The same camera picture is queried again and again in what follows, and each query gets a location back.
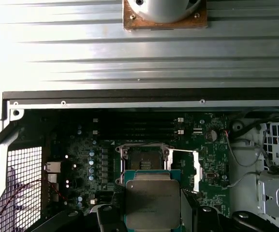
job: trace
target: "red wire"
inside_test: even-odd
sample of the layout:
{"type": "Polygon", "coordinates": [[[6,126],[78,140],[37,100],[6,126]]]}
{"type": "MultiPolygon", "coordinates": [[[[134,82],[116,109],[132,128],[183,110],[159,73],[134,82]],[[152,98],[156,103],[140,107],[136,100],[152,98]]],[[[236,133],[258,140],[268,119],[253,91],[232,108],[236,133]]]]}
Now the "red wire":
{"type": "MultiPolygon", "coordinates": [[[[31,181],[31,182],[29,182],[29,183],[27,183],[27,184],[24,184],[23,186],[21,186],[20,188],[18,188],[17,189],[17,191],[8,199],[8,201],[6,202],[6,204],[5,204],[5,206],[2,208],[2,210],[1,210],[1,212],[0,212],[0,217],[1,217],[1,215],[2,215],[2,213],[6,210],[6,207],[7,207],[7,205],[10,203],[10,201],[12,200],[12,198],[14,198],[22,189],[24,189],[26,186],[28,186],[28,185],[30,185],[31,183],[34,183],[34,182],[36,182],[36,181],[42,181],[41,179],[38,179],[38,180],[33,180],[33,181],[31,181]]],[[[54,187],[54,185],[50,182],[50,181],[48,181],[48,180],[44,180],[44,181],[47,181],[49,184],[50,184],[50,186],[53,188],[53,190],[61,197],[61,198],[63,198],[63,200],[67,200],[65,197],[63,197],[62,195],[61,195],[61,193],[54,187]]]]}

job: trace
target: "motherboard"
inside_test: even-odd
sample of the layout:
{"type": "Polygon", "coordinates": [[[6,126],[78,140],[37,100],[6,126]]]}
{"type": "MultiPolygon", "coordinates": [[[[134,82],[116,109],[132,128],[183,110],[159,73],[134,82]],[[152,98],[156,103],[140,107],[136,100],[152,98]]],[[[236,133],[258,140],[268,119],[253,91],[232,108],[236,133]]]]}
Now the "motherboard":
{"type": "Polygon", "coordinates": [[[75,121],[63,123],[67,117],[51,138],[51,160],[61,161],[57,182],[67,199],[57,201],[59,207],[88,214],[95,205],[112,202],[124,187],[126,170],[169,168],[181,171],[181,188],[198,188],[200,204],[229,216],[225,114],[78,112],[75,121]],[[194,178],[199,172],[200,179],[194,178]]]}

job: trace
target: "copper mounting plate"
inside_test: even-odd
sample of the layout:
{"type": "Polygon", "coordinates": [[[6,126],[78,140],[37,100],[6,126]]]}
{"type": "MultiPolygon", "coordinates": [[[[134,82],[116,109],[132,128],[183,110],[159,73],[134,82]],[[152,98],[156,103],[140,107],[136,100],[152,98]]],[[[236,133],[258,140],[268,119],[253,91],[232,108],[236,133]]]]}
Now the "copper mounting plate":
{"type": "Polygon", "coordinates": [[[207,24],[207,2],[202,0],[198,9],[189,17],[175,23],[154,23],[145,21],[134,13],[128,0],[123,0],[123,27],[126,30],[134,29],[179,29],[179,28],[206,28],[207,24]]]}

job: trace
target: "ribbed metal panel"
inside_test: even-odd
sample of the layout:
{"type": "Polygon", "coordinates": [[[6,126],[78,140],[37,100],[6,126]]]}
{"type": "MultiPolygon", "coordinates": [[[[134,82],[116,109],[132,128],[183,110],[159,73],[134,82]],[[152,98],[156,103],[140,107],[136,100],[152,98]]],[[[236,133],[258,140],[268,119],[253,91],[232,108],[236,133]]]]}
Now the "ribbed metal panel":
{"type": "Polygon", "coordinates": [[[121,2],[0,0],[4,71],[21,89],[279,87],[279,0],[211,0],[206,29],[133,32],[121,2]]]}

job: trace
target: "black plastic frame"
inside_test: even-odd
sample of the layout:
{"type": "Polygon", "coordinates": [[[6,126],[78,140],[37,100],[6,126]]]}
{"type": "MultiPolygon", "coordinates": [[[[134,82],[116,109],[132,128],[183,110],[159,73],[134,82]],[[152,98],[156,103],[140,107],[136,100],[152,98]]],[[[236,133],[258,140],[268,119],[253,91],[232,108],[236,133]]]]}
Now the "black plastic frame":
{"type": "Polygon", "coordinates": [[[19,104],[279,100],[277,88],[100,89],[4,92],[19,104]]]}

